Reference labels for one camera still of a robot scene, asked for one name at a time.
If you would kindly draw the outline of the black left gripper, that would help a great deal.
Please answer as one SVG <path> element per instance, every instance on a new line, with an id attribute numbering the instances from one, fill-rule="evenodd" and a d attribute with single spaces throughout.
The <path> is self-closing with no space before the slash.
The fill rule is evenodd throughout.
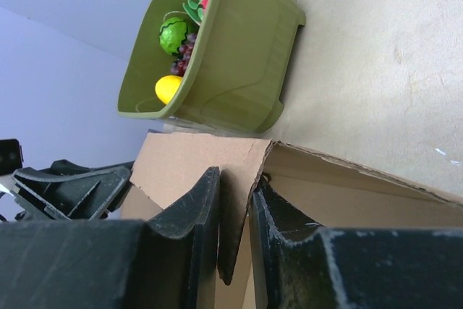
<path id="1" fill-rule="evenodd" d="M 88 168 L 59 160 L 41 170 L 22 164 L 19 140 L 0 140 L 0 175 L 16 170 L 12 194 L 23 208 L 18 221 L 106 219 L 126 198 L 134 163 Z"/>

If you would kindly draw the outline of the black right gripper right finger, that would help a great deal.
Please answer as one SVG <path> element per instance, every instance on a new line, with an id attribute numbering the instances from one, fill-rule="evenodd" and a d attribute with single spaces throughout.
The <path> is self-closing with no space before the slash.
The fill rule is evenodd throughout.
<path id="1" fill-rule="evenodd" d="M 266 179 L 249 210 L 258 308 L 460 308 L 460 229 L 325 227 Z"/>

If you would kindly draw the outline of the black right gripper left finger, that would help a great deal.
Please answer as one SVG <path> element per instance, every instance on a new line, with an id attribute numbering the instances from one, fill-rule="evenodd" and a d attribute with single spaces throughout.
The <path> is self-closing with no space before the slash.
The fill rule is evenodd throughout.
<path id="1" fill-rule="evenodd" d="M 1 225 L 3 308 L 212 308 L 220 171 L 148 221 Z"/>

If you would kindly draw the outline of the cardboard box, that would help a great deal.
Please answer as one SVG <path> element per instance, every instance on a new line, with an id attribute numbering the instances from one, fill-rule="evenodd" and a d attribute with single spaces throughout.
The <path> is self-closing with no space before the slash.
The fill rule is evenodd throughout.
<path id="1" fill-rule="evenodd" d="M 462 231 L 457 196 L 273 140 L 192 133 L 148 134 L 122 216 L 155 216 L 211 166 L 221 172 L 216 308 L 258 308 L 249 210 L 261 179 L 325 227 Z"/>

